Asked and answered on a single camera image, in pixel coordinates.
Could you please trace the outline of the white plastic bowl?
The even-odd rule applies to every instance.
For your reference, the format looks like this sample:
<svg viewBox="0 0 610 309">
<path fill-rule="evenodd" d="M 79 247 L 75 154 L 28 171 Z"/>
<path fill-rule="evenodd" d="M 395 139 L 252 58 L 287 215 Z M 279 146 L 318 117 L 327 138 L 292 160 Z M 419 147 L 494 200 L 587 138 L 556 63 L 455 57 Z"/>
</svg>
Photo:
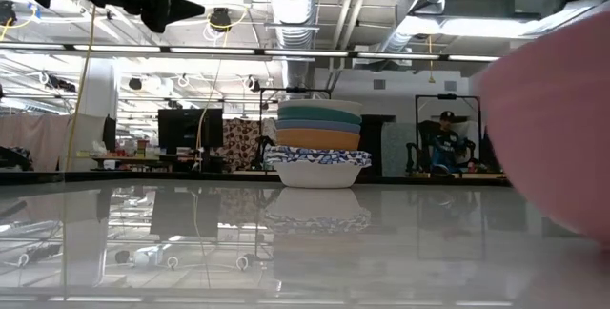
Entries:
<svg viewBox="0 0 610 309">
<path fill-rule="evenodd" d="M 343 111 L 356 116 L 360 116 L 363 105 L 358 102 L 333 100 L 333 99 L 291 99 L 278 103 L 279 109 L 289 107 L 314 107 Z"/>
</svg>

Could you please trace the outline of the teal plastic bowl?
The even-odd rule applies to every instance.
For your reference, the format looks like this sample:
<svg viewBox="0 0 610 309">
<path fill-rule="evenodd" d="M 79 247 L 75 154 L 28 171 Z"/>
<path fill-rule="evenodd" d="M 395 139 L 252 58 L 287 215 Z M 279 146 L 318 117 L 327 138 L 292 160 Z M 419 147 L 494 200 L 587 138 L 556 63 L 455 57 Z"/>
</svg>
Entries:
<svg viewBox="0 0 610 309">
<path fill-rule="evenodd" d="M 321 120 L 359 125 L 362 121 L 359 115 L 340 110 L 319 107 L 286 107 L 278 109 L 279 120 Z"/>
</svg>

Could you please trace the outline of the blue plastic bowl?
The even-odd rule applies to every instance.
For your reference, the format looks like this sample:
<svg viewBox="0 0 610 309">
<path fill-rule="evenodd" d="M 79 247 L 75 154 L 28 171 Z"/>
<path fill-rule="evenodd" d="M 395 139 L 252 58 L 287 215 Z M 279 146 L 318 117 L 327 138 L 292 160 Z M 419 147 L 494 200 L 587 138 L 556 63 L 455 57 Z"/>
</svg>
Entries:
<svg viewBox="0 0 610 309">
<path fill-rule="evenodd" d="M 353 123 L 345 123 L 338 121 L 324 121 L 324 120 L 306 120 L 306 119 L 285 119 L 277 120 L 275 127 L 278 130 L 286 129 L 316 129 L 316 130 L 327 130 L 327 131 L 339 131 L 344 133 L 359 134 L 360 125 Z"/>
</svg>

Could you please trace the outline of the orange plastic bowl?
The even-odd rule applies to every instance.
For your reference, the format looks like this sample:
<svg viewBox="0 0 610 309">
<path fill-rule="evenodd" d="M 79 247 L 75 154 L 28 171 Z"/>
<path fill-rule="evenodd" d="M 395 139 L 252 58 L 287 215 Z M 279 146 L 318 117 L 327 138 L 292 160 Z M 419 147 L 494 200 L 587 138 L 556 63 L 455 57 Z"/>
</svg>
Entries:
<svg viewBox="0 0 610 309">
<path fill-rule="evenodd" d="M 321 150 L 356 150 L 360 140 L 359 134 L 316 129 L 278 130 L 276 135 L 279 145 Z"/>
</svg>

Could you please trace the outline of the pink plastic bowl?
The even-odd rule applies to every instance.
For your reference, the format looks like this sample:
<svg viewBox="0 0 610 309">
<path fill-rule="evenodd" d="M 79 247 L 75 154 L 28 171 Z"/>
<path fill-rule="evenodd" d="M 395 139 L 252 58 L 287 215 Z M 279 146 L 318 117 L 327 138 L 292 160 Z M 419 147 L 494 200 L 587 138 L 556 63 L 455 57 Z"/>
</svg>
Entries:
<svg viewBox="0 0 610 309">
<path fill-rule="evenodd" d="M 477 81 L 512 185 L 556 223 L 610 250 L 610 11 L 519 47 Z"/>
</svg>

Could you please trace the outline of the black monitor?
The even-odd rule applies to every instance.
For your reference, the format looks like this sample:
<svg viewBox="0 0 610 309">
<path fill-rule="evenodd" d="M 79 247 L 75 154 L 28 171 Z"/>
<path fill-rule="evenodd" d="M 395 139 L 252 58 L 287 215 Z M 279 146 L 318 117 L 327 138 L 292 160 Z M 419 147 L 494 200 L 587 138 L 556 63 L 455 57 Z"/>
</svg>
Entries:
<svg viewBox="0 0 610 309">
<path fill-rule="evenodd" d="M 167 155 L 177 155 L 179 148 L 203 149 L 203 159 L 210 159 L 211 148 L 223 145 L 222 109 L 170 109 L 157 113 L 159 147 Z"/>
<path fill-rule="evenodd" d="M 116 120 L 109 115 L 106 116 L 104 129 L 102 133 L 102 141 L 105 144 L 106 150 L 114 152 L 116 149 Z"/>
</svg>

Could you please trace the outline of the long ceiling light strip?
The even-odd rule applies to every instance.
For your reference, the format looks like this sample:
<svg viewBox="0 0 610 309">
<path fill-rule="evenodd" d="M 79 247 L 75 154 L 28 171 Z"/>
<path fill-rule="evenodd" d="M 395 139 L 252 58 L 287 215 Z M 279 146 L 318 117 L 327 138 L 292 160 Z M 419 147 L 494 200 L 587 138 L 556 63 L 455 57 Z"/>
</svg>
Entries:
<svg viewBox="0 0 610 309">
<path fill-rule="evenodd" d="M 433 62 L 471 62 L 492 63 L 498 56 L 466 54 L 434 54 L 413 52 L 377 52 L 377 51 L 325 51 L 325 50 L 285 50 L 262 48 L 225 48 L 225 47 L 174 47 L 174 46 L 139 46 L 139 45 L 83 45 L 52 44 L 26 42 L 0 42 L 1 52 L 31 52 L 76 55 L 91 52 L 110 57 L 181 57 L 181 58 L 273 58 L 285 57 L 296 61 L 313 58 L 342 58 L 366 60 L 400 60 L 400 61 L 433 61 Z"/>
</svg>

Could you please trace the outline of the brown patterned cloth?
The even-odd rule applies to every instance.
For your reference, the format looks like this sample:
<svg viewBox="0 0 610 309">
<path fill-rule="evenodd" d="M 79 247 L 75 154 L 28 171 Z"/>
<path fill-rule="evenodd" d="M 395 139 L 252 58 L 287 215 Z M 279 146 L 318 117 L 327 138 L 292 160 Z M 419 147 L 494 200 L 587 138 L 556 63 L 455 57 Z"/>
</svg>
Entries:
<svg viewBox="0 0 610 309">
<path fill-rule="evenodd" d="M 217 154 L 223 157 L 229 172 L 250 168 L 259 147 L 260 124 L 257 121 L 230 119 L 223 121 L 223 145 Z"/>
</svg>

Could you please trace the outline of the pink curtain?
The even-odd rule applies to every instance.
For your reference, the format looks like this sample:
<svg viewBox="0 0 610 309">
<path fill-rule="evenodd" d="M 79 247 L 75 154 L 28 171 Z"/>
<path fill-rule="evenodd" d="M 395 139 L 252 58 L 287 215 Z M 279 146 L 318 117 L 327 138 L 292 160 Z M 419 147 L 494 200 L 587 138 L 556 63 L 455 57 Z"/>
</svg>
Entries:
<svg viewBox="0 0 610 309">
<path fill-rule="evenodd" d="M 70 115 L 0 115 L 0 146 L 26 149 L 36 172 L 54 172 L 67 143 L 70 123 Z"/>
</svg>

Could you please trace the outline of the person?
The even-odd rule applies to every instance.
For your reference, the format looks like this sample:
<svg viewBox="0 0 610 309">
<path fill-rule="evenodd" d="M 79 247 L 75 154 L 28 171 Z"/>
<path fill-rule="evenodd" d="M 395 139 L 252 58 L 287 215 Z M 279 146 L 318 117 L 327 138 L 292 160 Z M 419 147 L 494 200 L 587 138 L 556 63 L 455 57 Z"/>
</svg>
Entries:
<svg viewBox="0 0 610 309">
<path fill-rule="evenodd" d="M 432 177 L 453 177 L 472 165 L 470 161 L 458 161 L 460 156 L 465 156 L 470 140 L 461 138 L 452 129 L 455 118 L 453 112 L 444 111 L 438 122 L 425 120 L 418 124 L 422 148 L 431 153 L 429 170 Z"/>
</svg>

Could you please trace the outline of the black rig frame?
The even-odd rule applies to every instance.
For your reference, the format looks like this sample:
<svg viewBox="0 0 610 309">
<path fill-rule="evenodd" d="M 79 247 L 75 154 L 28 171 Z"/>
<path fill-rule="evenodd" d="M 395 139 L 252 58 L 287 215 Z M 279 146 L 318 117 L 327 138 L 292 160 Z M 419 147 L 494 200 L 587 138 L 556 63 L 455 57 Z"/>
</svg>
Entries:
<svg viewBox="0 0 610 309">
<path fill-rule="evenodd" d="M 415 173 L 422 171 L 427 173 L 429 177 L 446 177 L 446 178 L 462 178 L 464 173 L 476 173 L 478 171 L 478 160 L 475 157 L 475 150 L 477 144 L 470 139 L 463 137 L 459 140 L 458 148 L 454 149 L 455 152 L 469 152 L 469 159 L 466 162 L 447 162 L 447 158 L 444 156 L 441 160 L 438 159 L 436 136 L 437 132 L 442 128 L 439 122 L 426 120 L 419 120 L 419 112 L 425 106 L 420 105 L 419 100 L 421 98 L 433 98 L 436 100 L 455 101 L 461 99 L 468 104 L 468 99 L 473 99 L 477 103 L 477 107 L 472 107 L 478 115 L 478 144 L 481 143 L 483 138 L 483 131 L 481 129 L 482 114 L 480 99 L 478 96 L 470 95 L 457 95 L 453 93 L 441 93 L 437 95 L 431 94 L 418 94 L 415 96 L 415 120 L 416 120 L 416 142 L 407 146 L 409 160 L 407 165 L 409 169 L 408 173 Z"/>
<path fill-rule="evenodd" d="M 255 171 L 263 171 L 264 173 L 267 170 L 263 166 L 263 153 L 264 153 L 264 140 L 263 136 L 263 103 L 267 103 L 272 100 L 278 93 L 287 93 L 287 94 L 311 94 L 311 93 L 325 93 L 325 99 L 332 98 L 332 91 L 326 89 L 309 89 L 306 87 L 288 87 L 288 88 L 270 88 L 270 87 L 261 87 L 259 89 L 259 97 L 258 97 L 258 145 L 256 150 L 256 155 L 254 157 L 254 161 L 251 163 L 251 168 Z"/>
</svg>

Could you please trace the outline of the black metal table frame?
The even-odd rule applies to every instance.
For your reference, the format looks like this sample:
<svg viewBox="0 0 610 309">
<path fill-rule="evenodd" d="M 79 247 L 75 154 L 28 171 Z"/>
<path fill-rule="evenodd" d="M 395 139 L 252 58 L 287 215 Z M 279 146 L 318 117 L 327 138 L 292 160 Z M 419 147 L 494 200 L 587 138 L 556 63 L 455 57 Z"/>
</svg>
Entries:
<svg viewBox="0 0 610 309">
<path fill-rule="evenodd" d="M 279 182 L 280 177 L 270 172 L 245 172 L 242 174 L 217 173 L 159 173 L 128 171 L 87 171 L 87 172 L 0 172 L 0 186 L 32 185 L 58 182 L 84 182 L 105 180 L 214 180 L 240 182 Z M 375 185 L 447 185 L 447 186 L 494 186 L 511 187 L 506 177 L 485 178 L 484 175 L 467 175 L 466 177 L 379 177 L 358 176 L 355 184 Z"/>
</svg>

